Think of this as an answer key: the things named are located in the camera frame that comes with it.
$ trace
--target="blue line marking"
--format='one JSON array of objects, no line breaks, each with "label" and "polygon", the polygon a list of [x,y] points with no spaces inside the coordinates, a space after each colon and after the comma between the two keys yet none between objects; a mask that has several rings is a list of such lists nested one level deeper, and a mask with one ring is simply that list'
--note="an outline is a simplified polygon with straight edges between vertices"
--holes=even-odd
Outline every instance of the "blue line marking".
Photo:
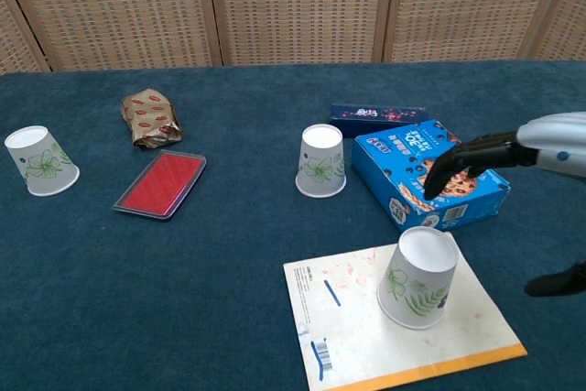
[{"label": "blue line marking", "polygon": [[328,290],[330,291],[331,295],[333,296],[333,300],[336,301],[336,304],[338,304],[338,307],[341,307],[342,304],[340,304],[340,301],[338,300],[338,297],[336,297],[336,294],[333,293],[333,289],[330,286],[330,283],[328,282],[327,279],[323,280],[324,284],[326,285],[326,288],[328,288]]},{"label": "blue line marking", "polygon": [[318,364],[320,365],[320,382],[323,381],[323,364],[321,363],[321,359],[320,359],[320,355],[318,354],[318,349],[315,348],[315,343],[313,343],[313,341],[311,341],[311,349],[313,350],[313,353],[315,354],[315,358],[318,360]]}]

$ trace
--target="orange border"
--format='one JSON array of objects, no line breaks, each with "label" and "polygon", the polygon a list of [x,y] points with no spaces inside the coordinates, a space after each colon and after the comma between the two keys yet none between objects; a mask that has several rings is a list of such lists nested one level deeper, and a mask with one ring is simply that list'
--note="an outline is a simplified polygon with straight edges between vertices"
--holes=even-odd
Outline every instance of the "orange border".
[{"label": "orange border", "polygon": [[356,382],[355,384],[337,386],[335,388],[330,388],[330,391],[372,391],[375,389],[383,389],[390,386],[399,386],[408,384],[409,382],[417,382],[418,380],[428,379],[437,375],[447,375],[449,373],[455,373],[456,371],[493,364],[495,362],[526,355],[527,351],[525,350],[525,347],[521,343],[516,343],[514,345],[509,345],[508,347],[497,348],[483,353],[470,354],[468,356],[439,362],[437,364],[420,366],[400,373],[363,380],[362,382]]}]

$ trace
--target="paper cup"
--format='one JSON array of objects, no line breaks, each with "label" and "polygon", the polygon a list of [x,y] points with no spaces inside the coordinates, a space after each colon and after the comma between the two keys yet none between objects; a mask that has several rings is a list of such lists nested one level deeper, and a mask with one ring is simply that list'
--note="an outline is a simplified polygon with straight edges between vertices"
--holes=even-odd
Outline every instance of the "paper cup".
[{"label": "paper cup", "polygon": [[303,131],[295,184],[309,197],[330,197],[346,185],[342,132],[316,124]]},{"label": "paper cup", "polygon": [[437,324],[458,262],[458,246],[427,226],[404,231],[378,285],[378,304],[391,320],[409,329]]},{"label": "paper cup", "polygon": [[69,188],[80,170],[46,127],[21,128],[4,141],[8,153],[34,196],[52,196]]}]

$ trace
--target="cookie box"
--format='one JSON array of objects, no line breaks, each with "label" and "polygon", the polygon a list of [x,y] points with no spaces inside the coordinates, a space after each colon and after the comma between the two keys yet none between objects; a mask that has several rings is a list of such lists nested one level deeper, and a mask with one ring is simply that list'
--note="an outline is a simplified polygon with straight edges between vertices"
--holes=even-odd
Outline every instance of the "cookie box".
[{"label": "cookie box", "polygon": [[425,107],[333,103],[330,111],[330,124],[338,127],[344,137],[357,137],[428,119]]},{"label": "cookie box", "polygon": [[426,201],[429,169],[458,142],[440,122],[429,120],[356,137],[352,163],[399,230],[424,225],[449,231],[496,215],[510,191],[490,169],[476,179],[464,170],[436,199]]}]

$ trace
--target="paper sheet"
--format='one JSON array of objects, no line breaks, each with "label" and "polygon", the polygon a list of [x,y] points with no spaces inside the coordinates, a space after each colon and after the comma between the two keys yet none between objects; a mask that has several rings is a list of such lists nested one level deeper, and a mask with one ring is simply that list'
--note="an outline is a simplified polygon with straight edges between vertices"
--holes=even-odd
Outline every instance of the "paper sheet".
[{"label": "paper sheet", "polygon": [[526,355],[462,254],[438,325],[388,319],[376,289],[395,246],[283,265],[311,391],[381,389]]}]

